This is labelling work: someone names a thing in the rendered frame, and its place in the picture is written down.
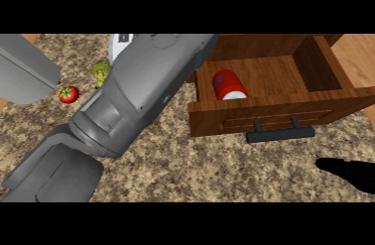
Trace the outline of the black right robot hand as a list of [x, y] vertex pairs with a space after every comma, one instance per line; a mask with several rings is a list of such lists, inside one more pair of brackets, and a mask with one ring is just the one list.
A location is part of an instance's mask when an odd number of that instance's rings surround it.
[[375, 163], [318, 158], [316, 166], [339, 176], [363, 192], [375, 194]]

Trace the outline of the brown wooden drawer front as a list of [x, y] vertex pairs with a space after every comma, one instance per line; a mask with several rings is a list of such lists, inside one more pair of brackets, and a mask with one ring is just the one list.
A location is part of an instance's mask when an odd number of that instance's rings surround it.
[[375, 104], [375, 87], [348, 88], [268, 95], [187, 104], [190, 136], [254, 132], [254, 122], [264, 131], [298, 125], [327, 124]]

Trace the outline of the brown wooden drawer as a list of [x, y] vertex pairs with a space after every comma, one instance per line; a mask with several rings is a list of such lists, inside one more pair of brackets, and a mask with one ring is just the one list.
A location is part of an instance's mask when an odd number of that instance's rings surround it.
[[349, 82], [332, 53], [339, 35], [221, 34], [215, 49], [187, 81], [199, 101], [215, 100], [212, 77], [228, 69], [251, 97], [342, 89]]
[[264, 131], [298, 125], [327, 124], [375, 104], [375, 87], [348, 88], [268, 95], [187, 104], [190, 136], [254, 132], [254, 122]]

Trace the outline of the red can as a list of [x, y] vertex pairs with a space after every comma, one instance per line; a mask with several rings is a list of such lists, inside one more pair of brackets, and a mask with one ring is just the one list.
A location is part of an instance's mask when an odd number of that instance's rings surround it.
[[218, 100], [239, 99], [248, 97], [248, 90], [228, 69], [217, 71], [212, 77], [212, 86]]

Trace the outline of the pale wooden cabinet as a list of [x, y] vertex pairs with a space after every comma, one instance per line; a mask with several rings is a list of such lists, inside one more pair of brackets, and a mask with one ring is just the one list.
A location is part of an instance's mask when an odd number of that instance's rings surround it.
[[332, 52], [352, 86], [375, 86], [375, 34], [345, 34]]

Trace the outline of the white appliance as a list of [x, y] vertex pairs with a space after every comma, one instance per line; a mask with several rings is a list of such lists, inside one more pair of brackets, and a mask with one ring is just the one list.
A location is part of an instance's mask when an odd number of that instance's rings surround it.
[[119, 53], [129, 45], [134, 34], [110, 34], [107, 40], [107, 61], [113, 62]]

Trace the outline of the red tomato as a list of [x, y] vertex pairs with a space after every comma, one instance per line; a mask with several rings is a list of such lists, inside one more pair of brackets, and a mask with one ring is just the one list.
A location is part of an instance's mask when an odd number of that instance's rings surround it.
[[70, 104], [73, 103], [79, 98], [79, 90], [73, 86], [63, 87], [59, 92], [59, 100]]

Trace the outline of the grey rounded appliance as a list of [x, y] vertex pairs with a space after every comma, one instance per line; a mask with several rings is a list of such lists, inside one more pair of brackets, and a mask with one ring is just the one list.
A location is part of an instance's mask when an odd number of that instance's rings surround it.
[[60, 69], [20, 34], [0, 34], [0, 97], [16, 104], [39, 101], [56, 89]]

